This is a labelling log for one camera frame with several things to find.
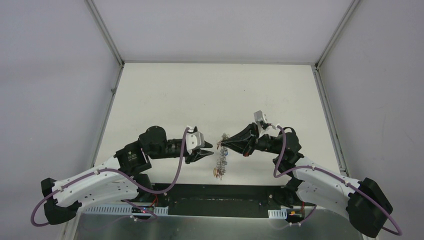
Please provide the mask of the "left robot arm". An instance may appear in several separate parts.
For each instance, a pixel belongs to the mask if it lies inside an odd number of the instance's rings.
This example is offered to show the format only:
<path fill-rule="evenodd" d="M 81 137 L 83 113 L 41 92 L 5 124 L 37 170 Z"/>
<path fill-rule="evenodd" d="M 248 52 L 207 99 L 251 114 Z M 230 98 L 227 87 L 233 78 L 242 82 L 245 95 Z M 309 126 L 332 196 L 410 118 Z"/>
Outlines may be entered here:
<path fill-rule="evenodd" d="M 198 128 L 188 126 L 182 138 L 168 139 L 164 128 L 149 127 L 138 139 L 115 152 L 105 162 L 75 176 L 41 181 L 44 198 L 34 208 L 30 221 L 36 226 L 35 215 L 43 207 L 47 225 L 59 225 L 75 218 L 90 207 L 138 199 L 147 202 L 152 195 L 169 192 L 176 184 L 183 163 L 194 163 L 213 155 L 213 145 L 207 142 Z M 151 160 L 178 158 L 171 184 L 163 190 L 153 189 L 148 175 Z"/>

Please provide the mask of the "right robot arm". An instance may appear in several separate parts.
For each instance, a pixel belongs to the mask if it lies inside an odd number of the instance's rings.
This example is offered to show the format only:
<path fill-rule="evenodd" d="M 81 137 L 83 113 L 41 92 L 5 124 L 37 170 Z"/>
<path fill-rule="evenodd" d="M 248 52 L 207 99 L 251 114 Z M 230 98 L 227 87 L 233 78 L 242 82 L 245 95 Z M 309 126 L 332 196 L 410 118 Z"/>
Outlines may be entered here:
<path fill-rule="evenodd" d="M 345 219 L 361 234 L 376 238 L 393 212 L 389 200 L 372 179 L 350 178 L 330 171 L 300 152 L 301 145 L 292 127 L 281 127 L 278 136 L 263 134 L 266 123 L 250 123 L 220 146 L 249 157 L 256 151 L 276 154 L 274 178 L 290 176 L 273 201 L 293 208 L 301 203 L 330 210 Z"/>

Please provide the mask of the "aluminium frame rail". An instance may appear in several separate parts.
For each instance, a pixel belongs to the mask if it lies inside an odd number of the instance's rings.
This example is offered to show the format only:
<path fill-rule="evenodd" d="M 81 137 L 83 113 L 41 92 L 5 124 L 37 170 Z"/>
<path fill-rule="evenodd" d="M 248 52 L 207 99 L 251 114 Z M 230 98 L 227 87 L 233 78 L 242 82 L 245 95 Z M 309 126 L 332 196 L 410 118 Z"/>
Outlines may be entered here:
<path fill-rule="evenodd" d="M 318 205 L 326 209 L 339 206 L 344 209 L 349 200 L 349 193 L 334 185 L 329 192 L 317 185 L 300 180 L 290 180 L 285 186 L 260 185 L 200 185 L 176 184 L 165 193 L 158 194 L 159 202 L 169 202 L 173 209 L 182 210 L 183 205 L 212 202 L 241 207 L 242 203 L 252 205 L 254 202 L 269 209 L 281 206 L 292 209 L 304 202 L 308 206 Z"/>

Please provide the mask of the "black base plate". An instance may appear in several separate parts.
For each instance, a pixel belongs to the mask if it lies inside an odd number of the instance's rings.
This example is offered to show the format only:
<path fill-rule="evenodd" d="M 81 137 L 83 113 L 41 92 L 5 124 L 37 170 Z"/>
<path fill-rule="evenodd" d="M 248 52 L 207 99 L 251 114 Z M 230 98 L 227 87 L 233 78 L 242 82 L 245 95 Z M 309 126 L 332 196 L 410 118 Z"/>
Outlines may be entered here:
<path fill-rule="evenodd" d="M 269 210 L 306 207 L 276 185 L 176 184 L 161 194 L 139 190 L 131 202 L 166 208 L 169 216 L 195 217 L 268 218 Z"/>

